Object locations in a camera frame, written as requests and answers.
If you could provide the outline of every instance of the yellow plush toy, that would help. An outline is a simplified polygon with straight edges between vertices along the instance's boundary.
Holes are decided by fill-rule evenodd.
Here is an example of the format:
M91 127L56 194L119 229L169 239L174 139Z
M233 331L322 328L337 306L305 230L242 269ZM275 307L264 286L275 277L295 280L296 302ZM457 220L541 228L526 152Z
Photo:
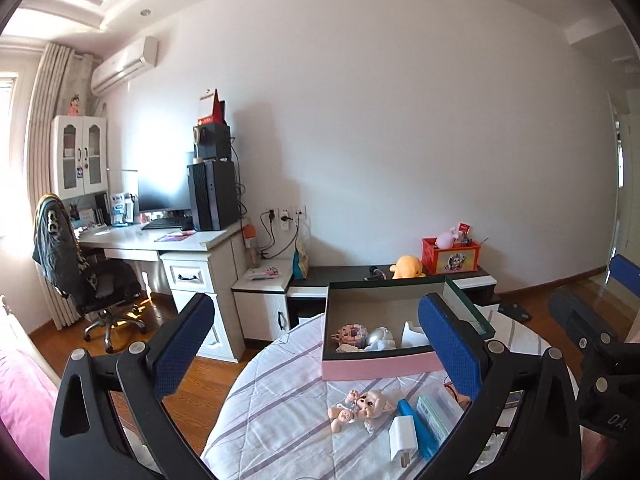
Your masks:
M394 280L400 278L423 278L422 262L415 256L400 256L395 265L389 267L394 274Z

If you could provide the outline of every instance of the keyboard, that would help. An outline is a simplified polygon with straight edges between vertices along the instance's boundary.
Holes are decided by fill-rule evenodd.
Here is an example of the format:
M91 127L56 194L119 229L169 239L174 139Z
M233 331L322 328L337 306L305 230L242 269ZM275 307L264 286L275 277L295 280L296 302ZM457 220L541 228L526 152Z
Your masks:
M156 218L146 224L142 229L171 229L174 227L184 228L185 230L193 229L193 221L187 217Z

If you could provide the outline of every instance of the pink box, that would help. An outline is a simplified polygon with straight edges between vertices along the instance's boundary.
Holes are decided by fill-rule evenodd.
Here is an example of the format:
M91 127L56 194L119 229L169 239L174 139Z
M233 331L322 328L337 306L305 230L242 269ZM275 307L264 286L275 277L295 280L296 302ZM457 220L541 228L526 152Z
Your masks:
M426 344L400 348L406 321L419 326L418 302L436 292L460 318L485 339L495 330L448 276L428 276L379 282L336 282L329 285L322 345L322 378L325 381L358 381L417 375L442 370L442 364ZM396 350L336 352L331 336L344 325L360 324L369 332L378 327L391 331Z

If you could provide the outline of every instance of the chair base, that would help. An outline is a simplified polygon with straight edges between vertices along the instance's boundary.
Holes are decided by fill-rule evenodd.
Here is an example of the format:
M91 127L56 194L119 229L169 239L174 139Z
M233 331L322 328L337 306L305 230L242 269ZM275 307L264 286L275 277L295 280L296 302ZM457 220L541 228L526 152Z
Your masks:
M139 319L131 319L130 317L126 316L116 316L108 310L101 310L100 312L98 312L98 319L96 319L91 323L91 325L84 329L83 339L85 341L91 341L91 335L89 334L89 332L91 332L91 330L96 328L97 326L103 326L105 327L104 350L107 352L107 354L114 353L115 350L113 349L113 345L111 344L111 329L121 321L134 324L140 329L140 333L142 334L146 332L145 323Z

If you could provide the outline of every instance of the cabinet handle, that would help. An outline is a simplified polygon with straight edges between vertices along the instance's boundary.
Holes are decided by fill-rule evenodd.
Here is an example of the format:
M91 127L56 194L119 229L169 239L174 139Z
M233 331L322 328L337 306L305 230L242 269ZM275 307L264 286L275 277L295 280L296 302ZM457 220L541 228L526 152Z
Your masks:
M280 330L284 330L286 329L287 325L287 318L284 317L284 314L279 310L278 311L278 326L280 327Z

